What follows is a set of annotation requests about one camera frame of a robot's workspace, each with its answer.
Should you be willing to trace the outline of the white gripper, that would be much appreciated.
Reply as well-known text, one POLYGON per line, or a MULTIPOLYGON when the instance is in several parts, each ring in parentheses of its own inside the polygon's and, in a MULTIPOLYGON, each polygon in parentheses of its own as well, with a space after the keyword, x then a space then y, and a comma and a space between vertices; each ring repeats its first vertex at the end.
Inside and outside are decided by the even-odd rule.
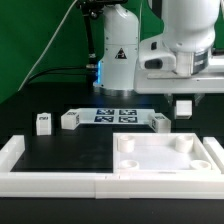
POLYGON ((224 93, 224 66, 210 65, 189 77, 170 71, 136 69, 134 90, 138 94, 164 94, 169 106, 173 106, 173 94, 196 93, 194 105, 198 106, 203 93, 224 93))

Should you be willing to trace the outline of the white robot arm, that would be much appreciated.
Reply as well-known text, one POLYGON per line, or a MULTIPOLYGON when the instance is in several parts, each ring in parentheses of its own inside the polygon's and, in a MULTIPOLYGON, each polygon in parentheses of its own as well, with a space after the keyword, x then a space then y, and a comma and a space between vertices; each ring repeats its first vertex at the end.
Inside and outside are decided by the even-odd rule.
POLYGON ((106 2, 104 55, 94 89, 107 95, 224 93, 224 55, 214 50, 222 0, 146 0, 163 21, 142 40, 140 19, 106 2))

